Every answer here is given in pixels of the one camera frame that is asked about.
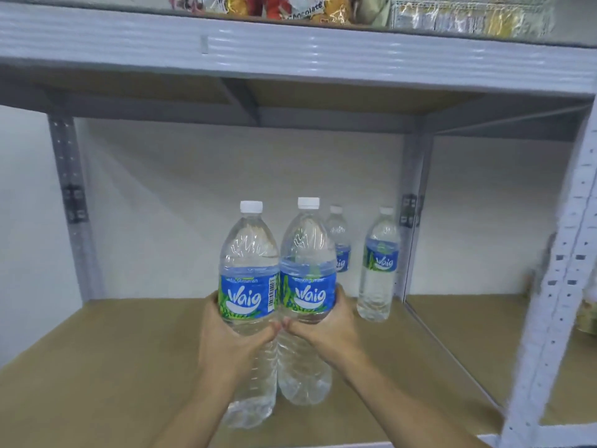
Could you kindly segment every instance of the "person's right hand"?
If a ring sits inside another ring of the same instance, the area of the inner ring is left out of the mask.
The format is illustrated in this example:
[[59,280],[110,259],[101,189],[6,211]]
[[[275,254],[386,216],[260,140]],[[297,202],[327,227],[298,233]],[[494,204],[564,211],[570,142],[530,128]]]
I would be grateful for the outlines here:
[[336,304],[318,324],[303,324],[285,317],[284,330],[307,340],[317,353],[336,369],[343,372],[349,361],[366,359],[356,332],[354,314],[344,289],[336,285]]

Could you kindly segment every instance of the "person's left hand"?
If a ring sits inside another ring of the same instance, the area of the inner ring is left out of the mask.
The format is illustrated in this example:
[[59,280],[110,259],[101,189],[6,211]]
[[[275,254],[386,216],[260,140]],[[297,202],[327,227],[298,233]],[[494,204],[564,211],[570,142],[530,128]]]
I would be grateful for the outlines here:
[[206,299],[199,339],[199,374],[208,381],[225,380],[236,387],[250,373],[259,348],[276,338],[280,323],[272,321],[254,335],[241,336],[222,320],[217,291]]

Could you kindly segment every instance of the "blue and green label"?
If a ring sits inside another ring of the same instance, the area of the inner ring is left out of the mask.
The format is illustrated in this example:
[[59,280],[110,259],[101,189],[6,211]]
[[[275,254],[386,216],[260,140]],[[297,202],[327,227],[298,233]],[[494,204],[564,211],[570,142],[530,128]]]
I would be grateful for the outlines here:
[[336,302],[336,274],[320,278],[293,277],[280,273],[282,304],[300,313],[329,311]]
[[363,266],[376,272],[395,271],[398,267],[398,245],[390,242],[378,242],[374,248],[366,245]]
[[348,270],[350,262],[350,248],[347,250],[336,249],[336,272],[345,272]]
[[258,319],[276,309],[279,275],[225,277],[220,275],[218,305],[226,319]]

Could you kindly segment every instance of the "barcode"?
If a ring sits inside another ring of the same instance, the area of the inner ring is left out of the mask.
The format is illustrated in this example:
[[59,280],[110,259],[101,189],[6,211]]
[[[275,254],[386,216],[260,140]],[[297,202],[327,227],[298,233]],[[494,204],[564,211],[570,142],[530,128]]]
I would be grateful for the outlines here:
[[267,299],[267,312],[276,309],[276,277],[269,279],[269,297]]

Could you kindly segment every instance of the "shelf post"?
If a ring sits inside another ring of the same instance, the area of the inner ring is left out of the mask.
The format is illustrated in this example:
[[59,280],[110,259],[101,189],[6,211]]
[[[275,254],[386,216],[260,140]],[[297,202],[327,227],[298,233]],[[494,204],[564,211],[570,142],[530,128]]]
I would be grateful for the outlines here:
[[429,177],[432,149],[433,134],[424,129],[424,118],[417,118],[414,132],[404,135],[399,197],[396,203],[396,216],[400,230],[400,253],[398,273],[394,283],[394,296],[403,303],[410,290],[413,275],[419,223]]
[[106,293],[87,211],[73,118],[50,114],[48,120],[81,298],[83,302],[102,299]]
[[498,448],[533,445],[597,258],[597,109],[579,129],[563,183],[557,232],[526,313]]

